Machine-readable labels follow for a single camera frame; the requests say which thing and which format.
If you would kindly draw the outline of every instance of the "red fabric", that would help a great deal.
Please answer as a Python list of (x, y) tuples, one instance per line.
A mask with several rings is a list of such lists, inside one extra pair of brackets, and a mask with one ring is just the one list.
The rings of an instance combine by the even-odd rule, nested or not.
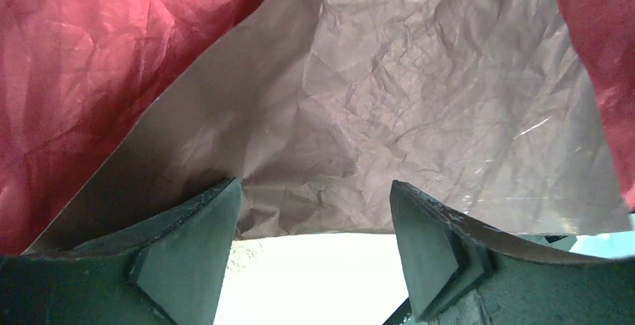
[(0, 0), (0, 253), (54, 219), (188, 65), (262, 0)]
[(558, 0), (591, 76), (624, 199), (635, 210), (635, 0)]

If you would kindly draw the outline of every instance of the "black object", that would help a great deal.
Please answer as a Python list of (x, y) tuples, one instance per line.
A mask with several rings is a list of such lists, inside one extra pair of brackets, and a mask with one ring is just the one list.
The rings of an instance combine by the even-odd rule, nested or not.
[(390, 203), (410, 298), (386, 325), (635, 324), (635, 258), (531, 243), (408, 183), (393, 183)]
[(212, 324), (240, 194), (223, 181), (73, 250), (1, 257), (0, 324)]

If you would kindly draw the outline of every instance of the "wrinkled paper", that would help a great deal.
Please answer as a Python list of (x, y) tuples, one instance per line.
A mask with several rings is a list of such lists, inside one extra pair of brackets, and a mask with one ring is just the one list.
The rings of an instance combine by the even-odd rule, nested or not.
[(144, 113), (32, 246), (243, 179), (241, 238), (390, 232), (399, 179), (505, 231), (630, 228), (556, 0), (266, 0)]

